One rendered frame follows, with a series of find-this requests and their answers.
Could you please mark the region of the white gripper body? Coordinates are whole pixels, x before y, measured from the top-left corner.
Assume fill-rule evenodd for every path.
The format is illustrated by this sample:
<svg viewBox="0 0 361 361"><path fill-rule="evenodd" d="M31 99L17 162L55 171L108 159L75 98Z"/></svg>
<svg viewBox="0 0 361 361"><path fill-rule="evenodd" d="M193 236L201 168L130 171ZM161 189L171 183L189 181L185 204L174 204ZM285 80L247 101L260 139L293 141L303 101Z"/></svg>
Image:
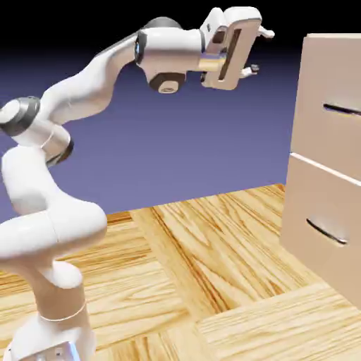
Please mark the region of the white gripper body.
<svg viewBox="0 0 361 361"><path fill-rule="evenodd" d="M200 27L204 87L219 90L237 87L261 24L261 13L251 6L234 6L225 11L215 7L209 12Z"/></svg>

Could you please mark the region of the light wood drawer front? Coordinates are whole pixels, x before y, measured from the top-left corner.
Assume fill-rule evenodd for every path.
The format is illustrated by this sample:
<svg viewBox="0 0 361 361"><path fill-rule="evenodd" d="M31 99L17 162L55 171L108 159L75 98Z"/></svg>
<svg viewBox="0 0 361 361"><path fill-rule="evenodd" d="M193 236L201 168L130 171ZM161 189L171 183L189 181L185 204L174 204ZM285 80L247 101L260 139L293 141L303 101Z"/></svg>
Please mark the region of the light wood drawer front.
<svg viewBox="0 0 361 361"><path fill-rule="evenodd" d="M340 245L306 222L348 240ZM361 309L361 182L292 153L280 243Z"/></svg>
<svg viewBox="0 0 361 361"><path fill-rule="evenodd" d="M361 181L361 33L304 38L290 150Z"/></svg>

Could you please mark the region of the light wood cabinet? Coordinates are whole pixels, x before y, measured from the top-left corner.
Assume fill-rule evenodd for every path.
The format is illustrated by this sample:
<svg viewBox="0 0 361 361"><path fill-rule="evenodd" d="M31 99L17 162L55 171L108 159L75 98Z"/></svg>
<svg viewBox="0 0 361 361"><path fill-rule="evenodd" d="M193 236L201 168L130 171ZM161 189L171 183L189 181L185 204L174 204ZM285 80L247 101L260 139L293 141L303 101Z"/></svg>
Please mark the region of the light wood cabinet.
<svg viewBox="0 0 361 361"><path fill-rule="evenodd" d="M361 33L304 38L280 242L361 309Z"/></svg>

